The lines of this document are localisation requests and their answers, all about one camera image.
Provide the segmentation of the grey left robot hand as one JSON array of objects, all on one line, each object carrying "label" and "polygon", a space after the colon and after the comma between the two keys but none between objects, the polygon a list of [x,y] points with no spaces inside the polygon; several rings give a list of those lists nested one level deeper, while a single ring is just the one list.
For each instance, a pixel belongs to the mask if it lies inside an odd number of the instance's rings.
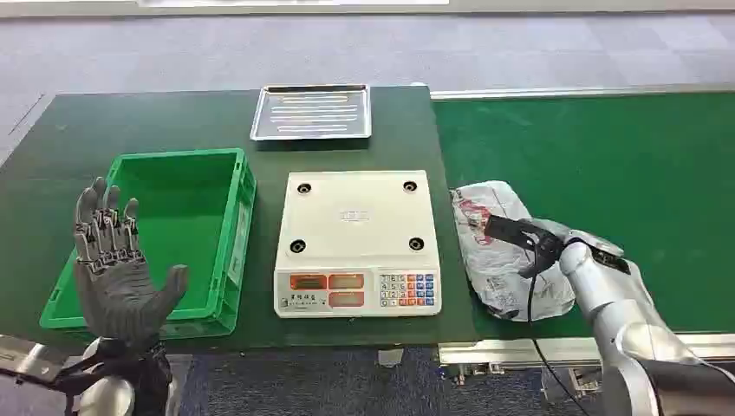
[{"label": "grey left robot hand", "polygon": [[85,323],[98,337],[142,347],[159,338],[188,289],[189,270],[173,265],[165,284],[153,284],[140,246],[139,201],[120,207],[121,190],[98,177],[77,199],[73,276]]}]

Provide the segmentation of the dark right robot hand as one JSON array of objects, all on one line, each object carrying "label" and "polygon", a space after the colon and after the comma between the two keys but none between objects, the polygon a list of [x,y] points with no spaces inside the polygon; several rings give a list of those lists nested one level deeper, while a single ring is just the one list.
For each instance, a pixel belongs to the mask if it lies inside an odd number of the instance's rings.
[{"label": "dark right robot hand", "polygon": [[490,215],[485,235],[532,252],[532,262],[518,271],[526,279],[551,268],[560,259],[564,248],[561,232],[553,232],[527,219]]}]

